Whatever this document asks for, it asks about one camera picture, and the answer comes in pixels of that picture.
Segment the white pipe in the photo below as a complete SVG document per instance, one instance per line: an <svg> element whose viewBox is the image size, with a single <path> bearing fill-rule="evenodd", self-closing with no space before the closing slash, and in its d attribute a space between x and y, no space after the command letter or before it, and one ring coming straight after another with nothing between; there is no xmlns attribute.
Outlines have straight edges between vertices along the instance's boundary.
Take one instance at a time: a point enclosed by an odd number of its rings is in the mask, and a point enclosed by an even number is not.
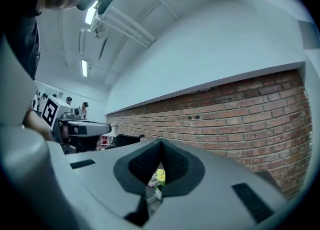
<svg viewBox="0 0 320 230"><path fill-rule="evenodd" d="M176 18L176 20L179 20L178 15L175 13L175 11L173 11L173 9L168 5L168 3L165 2L164 0L160 0L160 1L169 10L169 12Z"/></svg>
<svg viewBox="0 0 320 230"><path fill-rule="evenodd" d="M126 19L128 22L130 22L133 26L135 26L137 29L139 29L142 33L144 33L148 38L152 40L152 42L156 41L156 38L152 36L145 28L143 28L139 23L132 20L129 16L121 12L120 10L116 9L113 6L110 6L110 9L112 9L114 12L116 12L118 15L120 15L123 19Z"/></svg>
<svg viewBox="0 0 320 230"><path fill-rule="evenodd" d="M105 25L111 27L111 28L114 28L115 30L119 31L120 33L126 35L127 37L133 39L134 41L138 42L139 44L143 45L144 47L148 48L148 46L144 43L142 43L140 40L136 39L134 36L131 36L130 34L126 33L125 31L111 25L110 23L107 23L106 21L100 19L99 17L95 17L97 20L101 21L102 23L104 23Z"/></svg>
<svg viewBox="0 0 320 230"><path fill-rule="evenodd" d="M147 44L147 46L150 46L151 44L146 41L146 39L141 36L138 32L136 32L133 28L130 28L128 25L124 24L123 22L119 21L117 18L113 17L110 14L107 14L106 17L110 18L111 20L113 20L114 22L118 23L119 25L121 25L122 27L126 28L127 30L129 30L131 33L135 34L138 38L140 38L143 42L145 42Z"/></svg>

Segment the black slot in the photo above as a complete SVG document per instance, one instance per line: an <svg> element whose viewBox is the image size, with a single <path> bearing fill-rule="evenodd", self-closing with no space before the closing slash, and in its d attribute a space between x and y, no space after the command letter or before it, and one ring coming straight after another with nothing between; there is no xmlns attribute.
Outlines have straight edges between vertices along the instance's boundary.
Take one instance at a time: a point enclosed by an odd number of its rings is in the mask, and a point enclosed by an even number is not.
<svg viewBox="0 0 320 230"><path fill-rule="evenodd" d="M232 189L243 202L257 224L273 214L272 210L246 183L234 185L232 186Z"/></svg>
<svg viewBox="0 0 320 230"><path fill-rule="evenodd" d="M95 163L96 162L94 160L89 159L89 160L84 160L84 161L72 163L72 164L70 164L70 166L72 169L77 169L77 168L81 168L81 167L88 166L88 165L95 164Z"/></svg>

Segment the white ceiling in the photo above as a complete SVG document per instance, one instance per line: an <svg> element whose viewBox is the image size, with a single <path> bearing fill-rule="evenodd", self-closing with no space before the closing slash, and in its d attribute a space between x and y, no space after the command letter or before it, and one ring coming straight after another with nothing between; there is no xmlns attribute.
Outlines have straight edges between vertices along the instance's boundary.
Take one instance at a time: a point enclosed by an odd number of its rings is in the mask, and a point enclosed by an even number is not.
<svg viewBox="0 0 320 230"><path fill-rule="evenodd" d="M217 0L165 1L179 18L183 18L201 6ZM155 38L176 21L159 0L114 0L112 6L140 23ZM85 23L85 16L86 11L79 11L76 8L61 12L46 10L39 16L41 61L59 61L82 75L79 71L83 58L79 52L80 29L90 28ZM90 66L88 78L96 83L112 86L123 70L147 49L118 31L108 29L108 39L100 60L88 60Z"/></svg>

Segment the person wearing black cap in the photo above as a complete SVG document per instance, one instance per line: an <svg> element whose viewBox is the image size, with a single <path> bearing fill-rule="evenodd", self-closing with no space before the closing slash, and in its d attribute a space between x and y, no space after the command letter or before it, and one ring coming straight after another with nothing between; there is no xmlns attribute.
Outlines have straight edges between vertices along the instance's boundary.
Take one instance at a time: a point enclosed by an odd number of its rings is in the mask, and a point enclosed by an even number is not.
<svg viewBox="0 0 320 230"><path fill-rule="evenodd" d="M87 119L87 111L86 111L86 108L89 108L89 105L87 102L84 102L81 106L81 108L79 107L80 109L80 116L81 116L81 119L83 120L86 120Z"/></svg>
<svg viewBox="0 0 320 230"><path fill-rule="evenodd" d="M71 97L67 97L65 102L71 106L71 102L72 102L72 98Z"/></svg>
<svg viewBox="0 0 320 230"><path fill-rule="evenodd" d="M96 0L2 0L5 14L2 23L4 34L18 61L34 80L40 59L40 38L36 16L43 9L62 10L75 6L79 10L87 10ZM27 128L38 131L46 140L53 140L49 128L43 124L30 105L23 124Z"/></svg>

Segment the microphone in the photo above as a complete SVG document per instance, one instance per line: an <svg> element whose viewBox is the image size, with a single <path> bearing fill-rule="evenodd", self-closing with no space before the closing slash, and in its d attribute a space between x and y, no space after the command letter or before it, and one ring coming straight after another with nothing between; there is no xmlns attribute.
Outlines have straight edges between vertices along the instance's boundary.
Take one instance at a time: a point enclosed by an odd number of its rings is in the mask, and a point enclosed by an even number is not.
<svg viewBox="0 0 320 230"><path fill-rule="evenodd" d="M109 5L112 3L113 0L98 0L100 3L97 12L99 15L102 15L105 13L106 9L109 7Z"/></svg>

